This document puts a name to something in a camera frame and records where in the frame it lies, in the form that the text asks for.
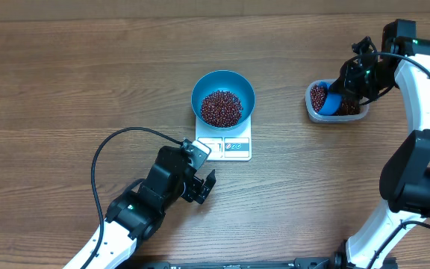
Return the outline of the blue plastic scoop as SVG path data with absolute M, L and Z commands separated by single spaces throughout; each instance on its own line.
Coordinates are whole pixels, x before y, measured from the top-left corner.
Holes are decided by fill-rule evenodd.
M 325 101 L 317 112 L 323 116 L 332 116 L 333 114 L 336 114 L 343 101 L 343 98 L 339 93 L 334 93 L 329 90 L 330 86 L 331 85 L 325 81 L 321 81 L 318 84 L 318 87 L 325 91 Z

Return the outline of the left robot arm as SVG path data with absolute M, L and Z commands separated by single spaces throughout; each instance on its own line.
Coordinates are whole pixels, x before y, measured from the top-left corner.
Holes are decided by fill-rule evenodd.
M 104 230 L 65 265 L 66 268 L 116 268 L 161 227 L 166 210 L 178 199 L 202 204 L 216 183 L 215 172 L 196 176 L 211 149 L 195 140 L 175 148 L 162 147 L 146 179 L 134 182 L 108 206 Z

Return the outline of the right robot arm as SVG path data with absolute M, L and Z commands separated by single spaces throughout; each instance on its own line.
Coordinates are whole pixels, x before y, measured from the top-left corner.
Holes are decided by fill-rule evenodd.
M 411 229 L 430 229 L 430 40 L 417 37 L 414 21 L 396 19 L 384 26 L 380 49 L 365 37 L 352 51 L 329 92 L 373 102 L 397 87 L 409 134 L 381 171 L 381 202 L 326 267 L 382 268 Z

